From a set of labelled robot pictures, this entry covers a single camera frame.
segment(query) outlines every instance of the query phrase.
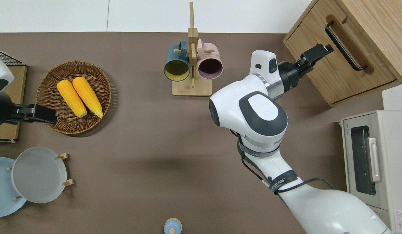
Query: oven handle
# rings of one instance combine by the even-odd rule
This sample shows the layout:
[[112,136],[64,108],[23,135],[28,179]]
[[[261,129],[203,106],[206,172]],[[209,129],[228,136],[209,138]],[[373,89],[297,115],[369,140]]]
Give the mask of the oven handle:
[[369,147],[369,171],[370,180],[372,182],[380,182],[380,167],[379,167],[379,155],[377,153],[377,138],[367,137],[366,144]]

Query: corn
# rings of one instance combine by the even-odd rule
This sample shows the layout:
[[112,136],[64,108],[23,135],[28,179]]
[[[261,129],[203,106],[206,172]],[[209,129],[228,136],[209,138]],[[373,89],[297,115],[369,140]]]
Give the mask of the corn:
[[103,110],[101,104],[87,80],[85,80],[84,77],[77,77],[73,79],[72,84],[88,109],[98,117],[102,118]]
[[87,110],[85,110],[85,106],[73,89],[71,82],[68,80],[60,81],[57,84],[57,89],[76,116],[81,118],[87,114]]

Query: oven window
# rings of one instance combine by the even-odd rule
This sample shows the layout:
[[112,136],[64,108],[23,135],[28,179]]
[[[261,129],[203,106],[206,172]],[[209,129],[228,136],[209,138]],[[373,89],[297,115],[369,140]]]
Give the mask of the oven window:
[[369,137],[368,126],[351,128],[356,189],[361,193],[376,195],[375,184],[370,180],[369,153],[365,141],[367,137]]

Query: white plate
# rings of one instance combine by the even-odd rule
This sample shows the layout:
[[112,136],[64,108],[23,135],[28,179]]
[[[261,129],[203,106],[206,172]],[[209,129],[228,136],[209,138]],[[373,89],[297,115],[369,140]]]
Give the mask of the white plate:
[[16,192],[30,202],[47,203],[55,200],[67,181],[64,162],[54,151],[34,147],[16,159],[12,169],[12,184]]
[[13,200],[18,193],[12,186],[12,172],[7,168],[12,167],[14,163],[13,159],[0,157],[0,217],[16,212],[26,202],[25,198]]

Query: black wire rack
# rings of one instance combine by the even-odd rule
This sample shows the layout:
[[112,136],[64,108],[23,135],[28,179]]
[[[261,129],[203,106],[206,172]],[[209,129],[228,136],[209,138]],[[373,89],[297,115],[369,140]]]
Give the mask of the black wire rack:
[[25,66],[25,64],[23,64],[19,60],[11,57],[10,55],[7,55],[2,51],[0,51],[0,60],[2,60],[5,63],[5,65],[8,66]]

